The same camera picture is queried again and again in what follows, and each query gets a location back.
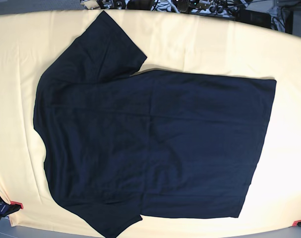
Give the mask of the dark navy T-shirt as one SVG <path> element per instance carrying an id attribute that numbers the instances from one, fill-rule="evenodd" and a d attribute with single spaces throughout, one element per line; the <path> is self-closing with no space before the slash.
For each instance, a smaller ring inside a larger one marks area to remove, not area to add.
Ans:
<path id="1" fill-rule="evenodd" d="M 140 73 L 145 60 L 101 12 L 41 76 L 33 124 L 53 200 L 107 238 L 143 216 L 237 218 L 276 81 Z"/>

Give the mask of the white power strip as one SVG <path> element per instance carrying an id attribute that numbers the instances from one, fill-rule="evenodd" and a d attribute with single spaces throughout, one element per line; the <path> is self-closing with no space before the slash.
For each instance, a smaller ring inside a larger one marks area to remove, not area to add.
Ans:
<path id="1" fill-rule="evenodd" d="M 208 16 L 226 13 L 232 5 L 229 0 L 155 0 L 150 10 Z"/>

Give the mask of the yellow table cloth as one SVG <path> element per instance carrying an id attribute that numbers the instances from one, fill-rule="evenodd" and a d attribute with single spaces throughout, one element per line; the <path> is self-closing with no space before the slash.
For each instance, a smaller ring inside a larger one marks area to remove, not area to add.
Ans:
<path id="1" fill-rule="evenodd" d="M 42 73 L 98 10 L 0 15 L 0 196 L 24 208 L 8 222 L 49 237 L 98 233 L 51 199 L 44 145 L 32 117 Z M 123 238 L 218 238 L 264 233 L 301 220 L 301 38 L 243 23 L 177 13 L 110 10 L 147 55 L 143 70 L 245 76 L 277 81 L 261 158 L 238 218 L 144 217 Z"/>

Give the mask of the black box on floor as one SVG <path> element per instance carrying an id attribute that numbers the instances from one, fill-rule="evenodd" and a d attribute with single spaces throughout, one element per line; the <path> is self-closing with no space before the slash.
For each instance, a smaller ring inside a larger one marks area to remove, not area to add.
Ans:
<path id="1" fill-rule="evenodd" d="M 238 13 L 237 21 L 268 29 L 271 28 L 271 15 L 268 13 L 242 9 Z"/>

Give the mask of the left red black clamp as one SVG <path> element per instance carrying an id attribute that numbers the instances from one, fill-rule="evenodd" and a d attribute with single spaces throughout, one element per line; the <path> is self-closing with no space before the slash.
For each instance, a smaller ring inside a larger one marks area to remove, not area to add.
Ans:
<path id="1" fill-rule="evenodd" d="M 23 205 L 21 203 L 10 202 L 8 204 L 0 197 L 0 220 L 22 209 L 23 209 Z"/>

